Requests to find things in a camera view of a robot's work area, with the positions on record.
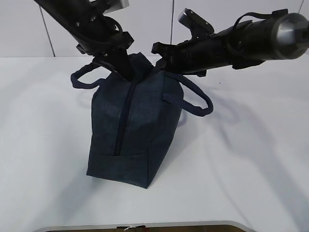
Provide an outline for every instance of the screw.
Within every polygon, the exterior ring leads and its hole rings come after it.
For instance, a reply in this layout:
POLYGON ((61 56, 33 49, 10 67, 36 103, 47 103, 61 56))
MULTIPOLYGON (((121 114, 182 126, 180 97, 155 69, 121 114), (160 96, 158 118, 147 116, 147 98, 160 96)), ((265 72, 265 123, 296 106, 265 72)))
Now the screw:
POLYGON ((94 15, 94 16, 91 17, 90 21, 93 22, 93 21, 96 20, 96 18, 97 18, 97 17, 94 15))

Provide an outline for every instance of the white table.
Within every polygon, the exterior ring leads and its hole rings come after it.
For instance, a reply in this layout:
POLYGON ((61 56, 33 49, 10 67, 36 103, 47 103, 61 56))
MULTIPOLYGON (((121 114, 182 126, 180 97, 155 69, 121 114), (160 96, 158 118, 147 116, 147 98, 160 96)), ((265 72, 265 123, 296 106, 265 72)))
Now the white table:
MULTIPOLYGON (((183 114, 147 190, 85 175, 94 91, 73 89, 70 74, 89 61, 0 58, 1 232, 209 224, 309 231, 309 56, 192 77, 215 112, 183 114)), ((188 91, 186 99, 200 102, 188 91)))

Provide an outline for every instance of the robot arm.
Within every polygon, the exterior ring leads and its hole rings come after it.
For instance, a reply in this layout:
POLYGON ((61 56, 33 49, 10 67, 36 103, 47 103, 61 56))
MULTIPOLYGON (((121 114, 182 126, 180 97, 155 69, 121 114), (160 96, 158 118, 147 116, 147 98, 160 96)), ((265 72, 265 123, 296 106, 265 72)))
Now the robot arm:
MULTIPOLYGON (((114 19, 103 13, 128 6, 128 0, 35 0, 79 43, 77 49, 94 56, 93 62, 132 81, 134 71, 127 49, 134 42, 114 19)), ((244 69, 266 60, 295 59, 309 47, 308 20, 279 10, 272 14, 247 13, 234 26, 214 33, 214 28, 192 10, 185 9, 179 22, 192 39, 178 45, 155 43, 152 52, 162 59, 157 67, 173 73, 205 76, 208 69, 232 65, 244 69), (244 16, 261 21, 241 22, 244 16)))
POLYGON ((125 0, 35 0, 79 43, 82 54, 94 56, 93 62, 120 73, 131 81, 134 72, 127 49, 134 42, 114 19, 103 13, 124 8, 125 0))
POLYGON ((152 52, 163 58, 157 66, 173 73, 205 76, 206 70, 232 65, 244 69, 266 60, 296 59, 309 47, 308 20, 287 9, 272 14, 247 13, 234 26, 214 33, 210 23, 185 9, 179 22, 190 29, 192 39, 178 45, 156 43, 152 52), (261 21, 245 21, 253 16, 261 21))

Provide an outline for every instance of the navy blue bag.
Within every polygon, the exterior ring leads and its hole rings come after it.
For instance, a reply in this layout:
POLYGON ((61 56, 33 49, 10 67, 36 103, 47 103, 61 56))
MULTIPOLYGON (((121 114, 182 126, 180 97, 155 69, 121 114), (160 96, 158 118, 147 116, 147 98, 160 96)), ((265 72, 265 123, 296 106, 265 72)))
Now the navy blue bag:
POLYGON ((182 75, 159 70, 141 53, 130 55, 132 83, 119 74, 84 84, 78 79, 98 68, 89 64, 71 75, 74 88, 98 90, 92 99, 92 140, 87 175, 148 188, 173 140, 181 110, 213 112, 208 96, 182 75), (187 86, 203 98, 202 109, 183 100, 187 86))

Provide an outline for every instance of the fabric strap handle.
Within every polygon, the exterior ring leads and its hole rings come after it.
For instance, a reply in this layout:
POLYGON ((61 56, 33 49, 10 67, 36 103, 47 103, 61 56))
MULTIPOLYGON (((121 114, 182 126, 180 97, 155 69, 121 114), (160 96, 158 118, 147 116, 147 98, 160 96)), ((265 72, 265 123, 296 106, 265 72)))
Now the fabric strap handle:
POLYGON ((178 82, 182 83, 184 86, 188 87, 190 90, 195 92, 198 96, 200 96, 202 99, 205 100, 205 102, 208 105, 208 108, 202 109, 199 106, 194 106, 190 104, 189 102, 183 100, 183 99, 177 99, 171 94, 163 94, 163 100, 175 104, 182 109, 188 111, 189 113, 192 113, 193 115, 204 117, 206 115, 209 115, 213 112, 213 104, 211 99, 192 81, 187 79, 186 77, 182 75, 171 75, 169 73, 166 74, 167 77, 177 80, 178 82))
POLYGON ((86 83, 80 82, 78 80, 79 78, 81 78, 86 73, 89 73, 92 70, 97 69, 98 67, 100 67, 100 66, 97 65, 97 64, 94 64, 94 63, 90 63, 90 64, 83 66, 80 70, 76 71, 75 73, 73 73, 71 75, 71 82, 72 82, 73 88, 93 89, 95 87, 102 85, 105 82, 105 79, 102 79, 102 78, 98 79, 97 81, 95 81, 91 84, 86 84, 86 83))
POLYGON ((234 26, 233 26, 233 30, 236 29, 237 25, 239 24, 239 22, 241 21, 241 19, 245 16, 252 16, 252 17, 255 17, 255 18, 259 18, 259 19, 269 19, 269 18, 279 18, 279 17, 282 17, 284 15, 287 15, 289 12, 288 12, 288 9, 282 9, 282 10, 277 10, 277 11, 273 11, 271 14, 259 14, 259 13, 255 13, 255 12, 248 12, 244 15, 242 15, 241 17, 239 17, 234 26))

